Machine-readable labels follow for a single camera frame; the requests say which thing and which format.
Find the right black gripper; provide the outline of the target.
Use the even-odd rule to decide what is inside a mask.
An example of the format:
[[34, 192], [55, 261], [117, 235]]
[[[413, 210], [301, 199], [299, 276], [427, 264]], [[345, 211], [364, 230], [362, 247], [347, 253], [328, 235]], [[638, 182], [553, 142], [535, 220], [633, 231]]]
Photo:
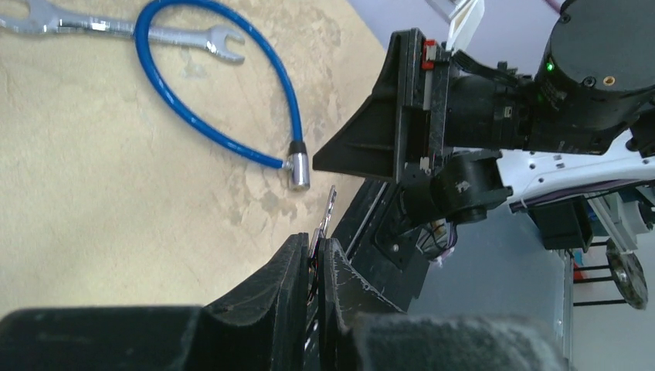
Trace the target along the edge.
[[400, 182], [407, 163], [434, 170], [448, 148], [520, 148], [529, 81], [419, 29], [394, 32], [371, 93], [314, 154], [313, 169]]

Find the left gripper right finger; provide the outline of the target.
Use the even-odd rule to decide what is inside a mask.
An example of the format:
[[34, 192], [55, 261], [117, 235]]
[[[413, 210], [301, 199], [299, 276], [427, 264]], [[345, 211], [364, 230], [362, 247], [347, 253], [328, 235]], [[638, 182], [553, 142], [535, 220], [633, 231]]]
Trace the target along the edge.
[[513, 315], [408, 315], [349, 263], [336, 239], [317, 249], [323, 370], [567, 370], [555, 341]]

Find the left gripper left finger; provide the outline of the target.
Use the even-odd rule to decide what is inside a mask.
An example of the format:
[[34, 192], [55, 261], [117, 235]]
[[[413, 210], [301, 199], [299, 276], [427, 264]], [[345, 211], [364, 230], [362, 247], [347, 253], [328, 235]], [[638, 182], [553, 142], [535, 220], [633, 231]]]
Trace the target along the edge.
[[3, 370], [299, 370], [306, 233], [205, 306], [31, 308], [1, 322]]

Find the blue cable lock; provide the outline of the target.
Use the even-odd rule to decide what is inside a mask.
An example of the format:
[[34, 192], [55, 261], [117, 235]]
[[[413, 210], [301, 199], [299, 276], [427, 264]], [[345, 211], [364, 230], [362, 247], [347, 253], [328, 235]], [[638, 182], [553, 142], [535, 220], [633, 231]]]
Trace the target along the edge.
[[[264, 93], [255, 94], [253, 99], [238, 87], [238, 81], [228, 79], [226, 86], [203, 87], [202, 97], [192, 97], [189, 90], [183, 90], [180, 83], [170, 82], [170, 75], [160, 67], [151, 45], [149, 32], [154, 28], [156, 18], [176, 8], [191, 8], [207, 15], [216, 15], [230, 32], [240, 39], [251, 41], [256, 47], [256, 59], [264, 63], [269, 73], [265, 78]], [[219, 147], [238, 155], [249, 162], [256, 163], [275, 172], [287, 172], [288, 186], [293, 191], [303, 192], [311, 187], [310, 160], [304, 140], [304, 129], [300, 105], [292, 79], [282, 59], [266, 37], [244, 15], [232, 7], [217, 1], [149, 1], [139, 11], [134, 28], [134, 48], [137, 60], [145, 78], [154, 92], [186, 124]], [[238, 113], [244, 111], [247, 122], [262, 118], [252, 105], [263, 103], [265, 93], [277, 95], [282, 99], [286, 111], [287, 129], [284, 155], [270, 155], [243, 143], [222, 131], [219, 119], [237, 121]]]

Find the small silver keys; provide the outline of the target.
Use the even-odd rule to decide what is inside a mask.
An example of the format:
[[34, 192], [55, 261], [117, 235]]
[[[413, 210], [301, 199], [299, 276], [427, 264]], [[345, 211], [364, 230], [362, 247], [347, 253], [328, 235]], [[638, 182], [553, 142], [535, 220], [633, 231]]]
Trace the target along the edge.
[[308, 257], [310, 258], [310, 262], [316, 259], [317, 246], [319, 244], [319, 240], [321, 238], [325, 238], [327, 235], [336, 198], [337, 198], [336, 186], [332, 185], [327, 196], [327, 202], [324, 208], [324, 214], [321, 217], [319, 226], [314, 230], [313, 236], [311, 238], [311, 242], [309, 244]]

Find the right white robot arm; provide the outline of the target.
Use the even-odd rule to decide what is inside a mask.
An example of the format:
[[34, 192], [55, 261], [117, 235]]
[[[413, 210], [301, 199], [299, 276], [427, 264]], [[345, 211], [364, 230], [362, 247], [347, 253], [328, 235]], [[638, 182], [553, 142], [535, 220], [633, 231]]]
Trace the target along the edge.
[[390, 35], [372, 92], [314, 155], [323, 172], [401, 184], [392, 220], [414, 227], [483, 220], [518, 189], [502, 182], [504, 150], [654, 153], [654, 3], [566, 1], [534, 76], [477, 62], [417, 28]]

